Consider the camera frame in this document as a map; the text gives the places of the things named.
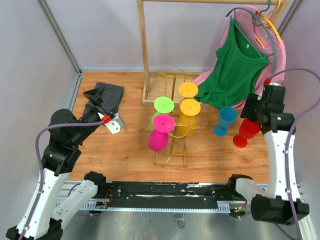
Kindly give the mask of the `folded dark grey cloth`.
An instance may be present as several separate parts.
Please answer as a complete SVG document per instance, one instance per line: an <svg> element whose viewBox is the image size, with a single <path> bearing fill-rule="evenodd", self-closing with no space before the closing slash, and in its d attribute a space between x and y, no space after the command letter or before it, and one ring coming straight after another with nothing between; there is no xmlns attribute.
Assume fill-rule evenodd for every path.
<svg viewBox="0 0 320 240"><path fill-rule="evenodd" d="M120 102L124 94L124 87L104 82L97 82L94 89L104 88L102 93L102 106L107 114L114 115L119 112Z"/></svg>

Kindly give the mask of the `yellow wine glass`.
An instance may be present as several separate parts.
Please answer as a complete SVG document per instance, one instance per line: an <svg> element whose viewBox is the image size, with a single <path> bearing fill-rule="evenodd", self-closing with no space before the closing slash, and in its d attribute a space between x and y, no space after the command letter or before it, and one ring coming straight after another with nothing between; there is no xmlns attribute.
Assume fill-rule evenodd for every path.
<svg viewBox="0 0 320 240"><path fill-rule="evenodd" d="M200 104L193 98L184 98L181 101L178 108L179 126L177 127L177 130L181 135L189 137L195 133L196 128L198 127L196 115L200 110Z"/></svg>
<svg viewBox="0 0 320 240"><path fill-rule="evenodd" d="M198 93L198 86L193 82L184 82L179 86L179 93L182 96L182 101L194 98Z"/></svg>

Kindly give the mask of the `wooden clothes rack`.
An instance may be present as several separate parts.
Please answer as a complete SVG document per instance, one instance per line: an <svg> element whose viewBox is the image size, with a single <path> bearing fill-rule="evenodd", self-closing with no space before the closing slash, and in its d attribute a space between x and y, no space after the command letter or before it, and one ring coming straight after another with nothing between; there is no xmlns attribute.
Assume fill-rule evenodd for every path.
<svg viewBox="0 0 320 240"><path fill-rule="evenodd" d="M275 8L271 11L269 20L271 23L278 24L281 17L284 15L285 10L288 8L290 3L289 0L188 0L181 1L181 3L197 3L197 4L248 4L248 5L274 5ZM141 104L144 107L152 107L155 99L161 96L158 82L165 82L166 76L159 70L150 70L148 61L148 47L147 47L147 32L146 32L146 21L145 21L145 9L144 1L138 0L137 11L138 11L138 22L141 40L141 50L143 59L144 69L144 86L142 91Z"/></svg>

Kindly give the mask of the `aluminium frame rail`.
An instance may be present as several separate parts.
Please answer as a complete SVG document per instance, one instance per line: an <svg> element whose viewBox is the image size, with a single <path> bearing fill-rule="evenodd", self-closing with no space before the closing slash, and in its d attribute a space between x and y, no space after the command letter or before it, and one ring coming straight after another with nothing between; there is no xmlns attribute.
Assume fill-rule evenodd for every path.
<svg viewBox="0 0 320 240"><path fill-rule="evenodd" d="M61 31L53 12L50 9L49 4L47 3L46 0L36 0L36 2L38 3L39 7L41 8L44 16L46 17L50 27L52 28L58 42L60 43L66 57L68 58L70 64L72 65L73 69L75 70L75 72L77 73L78 76L80 76L82 74L82 70L76 60L76 58L74 57L71 48L69 47L63 32Z"/></svg>

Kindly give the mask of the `red wine glass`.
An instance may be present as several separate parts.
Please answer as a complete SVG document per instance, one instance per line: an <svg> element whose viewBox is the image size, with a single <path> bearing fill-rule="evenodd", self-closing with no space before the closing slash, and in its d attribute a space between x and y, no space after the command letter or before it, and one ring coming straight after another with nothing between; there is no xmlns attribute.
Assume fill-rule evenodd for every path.
<svg viewBox="0 0 320 240"><path fill-rule="evenodd" d="M241 123L238 134L233 137L233 144L238 148L245 148L248 140L255 137L260 132L260 125L248 118Z"/></svg>

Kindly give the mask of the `pink wine glass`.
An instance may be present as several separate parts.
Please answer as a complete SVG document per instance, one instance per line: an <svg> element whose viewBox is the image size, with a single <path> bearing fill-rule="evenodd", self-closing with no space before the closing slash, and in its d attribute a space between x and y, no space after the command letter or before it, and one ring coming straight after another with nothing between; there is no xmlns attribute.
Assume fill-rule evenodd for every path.
<svg viewBox="0 0 320 240"><path fill-rule="evenodd" d="M175 122L168 114L158 114L153 119L154 130L148 138L148 148L153 152L162 152L169 142L169 132L173 130Z"/></svg>

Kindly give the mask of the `rear yellow wine glass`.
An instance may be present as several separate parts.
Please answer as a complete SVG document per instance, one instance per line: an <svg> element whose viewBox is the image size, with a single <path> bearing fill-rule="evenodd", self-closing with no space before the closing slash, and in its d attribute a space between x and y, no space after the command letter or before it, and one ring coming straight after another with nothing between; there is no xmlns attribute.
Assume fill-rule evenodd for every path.
<svg viewBox="0 0 320 240"><path fill-rule="evenodd" d="M198 86L193 82L184 82L179 86L179 93L182 96L182 101L194 98L198 93Z"/></svg>

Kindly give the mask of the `front yellow wine glass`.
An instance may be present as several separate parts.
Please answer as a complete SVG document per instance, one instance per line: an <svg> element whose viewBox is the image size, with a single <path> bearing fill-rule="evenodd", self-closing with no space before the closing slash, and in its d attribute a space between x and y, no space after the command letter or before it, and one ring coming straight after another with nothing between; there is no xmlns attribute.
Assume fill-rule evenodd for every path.
<svg viewBox="0 0 320 240"><path fill-rule="evenodd" d="M177 130L181 135L189 137L195 133L196 128L198 127L196 115L200 110L200 104L193 98L184 98L181 101L178 108L179 126L177 127Z"/></svg>

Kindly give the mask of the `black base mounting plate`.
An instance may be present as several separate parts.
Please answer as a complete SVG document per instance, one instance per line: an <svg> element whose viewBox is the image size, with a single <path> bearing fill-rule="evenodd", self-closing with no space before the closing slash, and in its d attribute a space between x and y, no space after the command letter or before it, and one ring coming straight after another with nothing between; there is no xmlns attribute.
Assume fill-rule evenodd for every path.
<svg viewBox="0 0 320 240"><path fill-rule="evenodd" d="M220 202L246 202L227 183L110 181L111 207L130 209L216 209Z"/></svg>

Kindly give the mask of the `blue wine glass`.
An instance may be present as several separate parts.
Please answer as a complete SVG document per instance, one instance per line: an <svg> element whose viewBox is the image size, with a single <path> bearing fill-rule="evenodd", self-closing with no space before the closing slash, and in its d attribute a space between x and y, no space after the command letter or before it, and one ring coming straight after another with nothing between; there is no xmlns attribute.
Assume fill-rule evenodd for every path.
<svg viewBox="0 0 320 240"><path fill-rule="evenodd" d="M235 122L238 114L237 111L230 107L225 106L219 110L218 124L214 126L213 132L218 137L224 137L228 133L228 128Z"/></svg>

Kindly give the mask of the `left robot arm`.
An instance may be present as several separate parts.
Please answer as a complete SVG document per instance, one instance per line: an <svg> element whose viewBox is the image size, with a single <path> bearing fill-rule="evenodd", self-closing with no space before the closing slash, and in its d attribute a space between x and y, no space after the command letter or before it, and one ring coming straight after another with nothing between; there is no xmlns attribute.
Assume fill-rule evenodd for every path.
<svg viewBox="0 0 320 240"><path fill-rule="evenodd" d="M9 228L10 240L59 240L80 208L91 198L107 193L106 177L94 171L87 173L78 188L57 206L63 185L81 155L79 146L99 126L111 118L102 107L103 87L84 92L93 104L80 119L69 109L57 110L48 127L35 139L39 179L21 222Z"/></svg>

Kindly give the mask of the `yellow clothes hanger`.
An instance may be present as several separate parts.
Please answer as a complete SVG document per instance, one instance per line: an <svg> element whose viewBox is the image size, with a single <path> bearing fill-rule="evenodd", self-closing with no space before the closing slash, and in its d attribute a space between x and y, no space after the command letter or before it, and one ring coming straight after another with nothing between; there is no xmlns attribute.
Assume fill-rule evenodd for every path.
<svg viewBox="0 0 320 240"><path fill-rule="evenodd" d="M273 30L275 36L277 37L279 43L282 43L283 40L278 32L278 30L276 29L275 25L272 23L272 21L270 20L270 17L272 15L272 13L275 13L277 12L279 9L280 9L280 6L281 6L281 0L278 0L277 1L277 5L275 7L275 9L271 10L268 15L265 15L264 13L262 13L262 11L260 10L259 13L261 14L260 15L260 18L262 20L262 23L266 26L266 27L271 27L271 29Z"/></svg>

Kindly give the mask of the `green tank top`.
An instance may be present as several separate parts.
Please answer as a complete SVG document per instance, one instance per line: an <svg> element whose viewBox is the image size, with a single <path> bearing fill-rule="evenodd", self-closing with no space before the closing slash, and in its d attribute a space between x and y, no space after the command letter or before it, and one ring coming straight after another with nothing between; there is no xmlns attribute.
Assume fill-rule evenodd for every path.
<svg viewBox="0 0 320 240"><path fill-rule="evenodd" d="M239 22L232 18L225 42L216 51L213 71L198 85L198 102L220 110L237 105L255 92L258 76L269 60L251 46L240 30Z"/></svg>

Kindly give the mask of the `green wine glass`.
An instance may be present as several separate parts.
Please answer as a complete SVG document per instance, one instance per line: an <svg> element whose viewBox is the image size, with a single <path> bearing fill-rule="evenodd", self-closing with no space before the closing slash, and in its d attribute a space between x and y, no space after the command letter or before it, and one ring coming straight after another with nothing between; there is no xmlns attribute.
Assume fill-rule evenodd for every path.
<svg viewBox="0 0 320 240"><path fill-rule="evenodd" d="M155 113L152 115L150 120L150 129L153 131L155 129L154 127L154 119L160 114L168 114L173 111L175 108L175 104L172 99L166 96L160 96L158 97L153 104L155 108Z"/></svg>

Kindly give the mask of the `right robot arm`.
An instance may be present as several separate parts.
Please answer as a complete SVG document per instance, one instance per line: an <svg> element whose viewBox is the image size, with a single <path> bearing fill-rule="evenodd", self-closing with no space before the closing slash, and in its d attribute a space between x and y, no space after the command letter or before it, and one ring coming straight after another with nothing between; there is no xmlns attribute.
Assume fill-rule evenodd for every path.
<svg viewBox="0 0 320 240"><path fill-rule="evenodd" d="M266 84L261 95L250 93L240 117L239 133L233 137L238 148L262 133L267 146L269 177L262 190L250 176L233 174L226 193L232 200L244 198L250 203L254 220L291 226L310 212L298 190L294 166L295 117L284 112L285 87Z"/></svg>

